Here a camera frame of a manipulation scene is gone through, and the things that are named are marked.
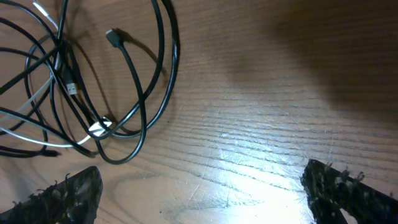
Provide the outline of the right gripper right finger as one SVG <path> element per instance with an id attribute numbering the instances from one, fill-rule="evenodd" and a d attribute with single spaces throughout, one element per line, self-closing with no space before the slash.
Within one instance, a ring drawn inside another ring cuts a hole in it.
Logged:
<path id="1" fill-rule="evenodd" d="M 397 223 L 397 200 L 362 183 L 364 174 L 349 176 L 310 159 L 301 177 L 316 223 L 346 223 L 342 210 L 358 223 Z"/>

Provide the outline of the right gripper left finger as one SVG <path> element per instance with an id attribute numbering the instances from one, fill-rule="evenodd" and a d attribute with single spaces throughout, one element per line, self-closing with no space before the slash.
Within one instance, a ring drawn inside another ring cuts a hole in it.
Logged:
<path id="1" fill-rule="evenodd" d="M 82 223 L 93 224 L 99 208 L 103 181 L 99 169 L 90 166 L 65 176 L 25 202 L 1 213 L 1 223 Z"/>

